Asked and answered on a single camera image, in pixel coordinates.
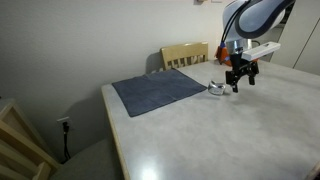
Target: dark gray towel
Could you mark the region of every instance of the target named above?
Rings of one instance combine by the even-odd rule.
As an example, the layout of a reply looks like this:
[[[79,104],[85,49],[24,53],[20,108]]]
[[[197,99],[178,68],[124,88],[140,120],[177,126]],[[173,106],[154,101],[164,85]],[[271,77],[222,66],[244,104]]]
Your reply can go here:
[[[112,83],[130,117],[134,117],[206,89],[178,70],[147,74]]]

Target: small metal object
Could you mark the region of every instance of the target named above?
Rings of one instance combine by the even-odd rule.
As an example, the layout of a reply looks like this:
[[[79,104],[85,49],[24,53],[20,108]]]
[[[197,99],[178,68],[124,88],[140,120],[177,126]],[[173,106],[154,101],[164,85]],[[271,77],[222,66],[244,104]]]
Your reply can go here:
[[[222,95],[225,89],[224,83],[215,83],[214,81],[211,81],[208,86],[208,91],[214,95]]]

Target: tabletop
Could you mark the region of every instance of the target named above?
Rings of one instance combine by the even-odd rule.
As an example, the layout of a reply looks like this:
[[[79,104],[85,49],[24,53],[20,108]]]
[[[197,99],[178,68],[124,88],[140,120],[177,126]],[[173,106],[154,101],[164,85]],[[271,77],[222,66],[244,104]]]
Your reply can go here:
[[[103,98],[126,179],[304,179],[320,160],[320,77],[259,61],[222,96],[195,94],[129,117],[112,85]],[[208,61],[178,69],[208,85],[230,67]]]

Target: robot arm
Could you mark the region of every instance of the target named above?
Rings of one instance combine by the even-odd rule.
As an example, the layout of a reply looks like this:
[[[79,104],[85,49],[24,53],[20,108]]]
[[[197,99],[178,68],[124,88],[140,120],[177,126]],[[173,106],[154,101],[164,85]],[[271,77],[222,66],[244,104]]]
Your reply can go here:
[[[226,45],[230,55],[232,71],[226,72],[226,83],[232,86],[234,92],[238,92],[237,82],[242,76],[249,75],[249,83],[254,85],[254,77],[259,73],[258,64],[251,62],[252,59],[245,60],[243,52],[255,52],[262,56],[280,48],[277,44],[266,44],[251,49],[249,39],[257,38],[279,24],[285,9],[294,2],[295,0],[236,0],[225,8],[225,31],[221,44]]]

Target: table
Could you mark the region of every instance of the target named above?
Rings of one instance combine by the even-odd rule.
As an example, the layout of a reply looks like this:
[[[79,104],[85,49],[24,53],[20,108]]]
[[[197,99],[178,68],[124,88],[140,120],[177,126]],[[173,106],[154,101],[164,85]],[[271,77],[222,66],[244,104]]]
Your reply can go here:
[[[203,91],[130,118],[112,85],[103,97],[124,176],[132,180],[304,179],[320,160],[320,77],[259,61],[256,85]],[[229,67],[178,69],[207,86]]]

